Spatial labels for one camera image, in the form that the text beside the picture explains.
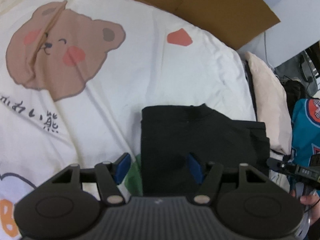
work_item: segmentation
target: black t-shirt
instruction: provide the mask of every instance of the black t-shirt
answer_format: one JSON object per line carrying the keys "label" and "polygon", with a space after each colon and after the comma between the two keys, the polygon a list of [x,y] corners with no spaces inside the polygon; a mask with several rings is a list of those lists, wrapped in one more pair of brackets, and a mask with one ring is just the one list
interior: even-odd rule
{"label": "black t-shirt", "polygon": [[141,174],[144,195],[187,195],[196,184],[186,157],[226,168],[248,163],[268,175],[265,124],[233,121],[201,106],[150,106],[142,110]]}

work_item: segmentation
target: cartoon bear print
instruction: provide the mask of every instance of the cartoon bear print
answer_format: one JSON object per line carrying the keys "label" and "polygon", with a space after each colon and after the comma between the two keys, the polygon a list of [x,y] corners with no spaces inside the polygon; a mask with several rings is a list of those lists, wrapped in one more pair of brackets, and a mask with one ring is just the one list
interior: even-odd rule
{"label": "cartoon bear print", "polygon": [[40,6],[11,38],[6,63],[16,84],[48,90],[54,101],[81,93],[125,39],[121,25],[92,20],[67,1]]}

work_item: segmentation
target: brown cardboard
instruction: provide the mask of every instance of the brown cardboard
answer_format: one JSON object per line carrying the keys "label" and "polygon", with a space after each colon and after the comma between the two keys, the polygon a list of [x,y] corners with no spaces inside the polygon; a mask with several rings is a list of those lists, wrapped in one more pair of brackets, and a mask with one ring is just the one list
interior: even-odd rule
{"label": "brown cardboard", "polygon": [[280,22],[263,0],[136,0],[171,12],[237,50]]}

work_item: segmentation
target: orange letter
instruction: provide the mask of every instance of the orange letter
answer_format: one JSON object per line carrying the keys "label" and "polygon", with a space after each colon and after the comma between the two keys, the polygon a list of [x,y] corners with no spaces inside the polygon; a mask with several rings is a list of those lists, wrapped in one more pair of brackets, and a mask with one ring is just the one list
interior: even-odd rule
{"label": "orange letter", "polygon": [[13,219],[13,204],[9,200],[0,200],[0,221],[8,236],[15,237],[19,234],[18,227]]}

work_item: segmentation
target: beige pillow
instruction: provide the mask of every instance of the beige pillow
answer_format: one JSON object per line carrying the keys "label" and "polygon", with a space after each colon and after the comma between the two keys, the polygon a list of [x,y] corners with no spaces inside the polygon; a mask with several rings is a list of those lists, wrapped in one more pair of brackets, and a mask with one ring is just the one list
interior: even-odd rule
{"label": "beige pillow", "polygon": [[246,52],[245,57],[252,74],[257,118],[266,124],[270,148],[290,155],[292,127],[284,88],[263,60],[250,52]]}

